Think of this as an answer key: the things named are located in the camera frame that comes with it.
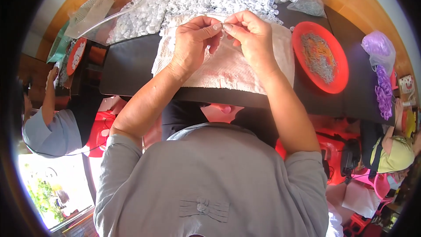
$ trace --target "gray shirt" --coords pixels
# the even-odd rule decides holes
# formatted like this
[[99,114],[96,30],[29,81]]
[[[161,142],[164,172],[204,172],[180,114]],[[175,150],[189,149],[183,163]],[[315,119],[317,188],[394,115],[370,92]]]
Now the gray shirt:
[[94,221],[100,236],[319,236],[328,227],[318,152],[285,162],[250,131],[201,124],[142,156],[111,135]]

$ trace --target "light blue shirt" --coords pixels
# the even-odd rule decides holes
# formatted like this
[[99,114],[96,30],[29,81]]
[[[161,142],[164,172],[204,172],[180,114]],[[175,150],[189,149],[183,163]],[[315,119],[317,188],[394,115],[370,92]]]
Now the light blue shirt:
[[29,150],[47,158],[63,156],[82,148],[76,119],[69,109],[55,113],[51,123],[45,125],[42,107],[39,108],[39,111],[26,121],[23,136]]

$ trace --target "red plate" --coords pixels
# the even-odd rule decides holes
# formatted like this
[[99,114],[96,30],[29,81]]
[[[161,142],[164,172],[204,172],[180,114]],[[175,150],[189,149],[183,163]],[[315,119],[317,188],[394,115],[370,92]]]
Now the red plate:
[[[75,68],[73,69],[71,67],[71,65],[73,63],[73,59],[75,57],[77,49],[80,47],[80,45],[82,43],[84,43],[84,46],[83,46],[83,49],[82,49],[82,53],[80,54],[80,59],[77,62]],[[67,75],[72,75],[75,72],[77,66],[79,65],[80,61],[82,60],[83,52],[85,51],[85,47],[86,47],[86,39],[85,38],[80,38],[76,41],[75,46],[73,47],[73,49],[71,50],[71,53],[69,55],[69,59],[67,60]]]
[[[337,63],[337,67],[334,68],[334,81],[330,84],[325,83],[318,74],[311,73],[306,65],[305,56],[303,54],[303,45],[301,43],[301,36],[308,33],[313,33],[326,40],[329,45],[330,52],[332,52],[332,55]],[[294,47],[298,61],[303,67],[304,71],[320,89],[329,93],[340,93],[344,90],[350,76],[348,61],[341,45],[327,29],[313,22],[301,22],[295,27],[292,33],[292,45]]]

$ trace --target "black table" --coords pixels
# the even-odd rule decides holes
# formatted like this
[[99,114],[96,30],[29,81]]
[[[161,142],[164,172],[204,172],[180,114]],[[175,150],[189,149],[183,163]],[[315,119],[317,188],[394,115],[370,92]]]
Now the black table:
[[[296,58],[294,91],[307,112],[330,117],[367,119],[393,125],[394,116],[388,121],[380,116],[374,92],[377,76],[371,70],[368,55],[361,47],[361,40],[365,34],[329,7],[326,7],[328,16],[326,19],[287,10],[287,5],[287,3],[278,4],[280,12],[278,18],[284,22],[283,25],[289,28],[302,21],[312,21],[323,26],[334,34],[343,47],[350,68],[350,79],[345,90],[339,94],[329,94],[310,80]],[[110,46],[100,84],[101,93],[133,96],[150,81],[160,40],[158,34],[153,34]],[[182,87],[174,99],[269,108],[265,95],[219,88]]]

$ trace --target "green basket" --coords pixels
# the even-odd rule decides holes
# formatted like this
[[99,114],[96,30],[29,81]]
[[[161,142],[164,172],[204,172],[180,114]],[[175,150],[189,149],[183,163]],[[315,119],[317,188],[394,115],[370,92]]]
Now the green basket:
[[55,37],[50,53],[48,54],[47,63],[57,62],[62,57],[64,57],[64,55],[66,55],[67,47],[69,46],[69,43],[72,40],[71,37],[64,35],[64,32],[66,31],[68,25],[69,22],[67,21]]

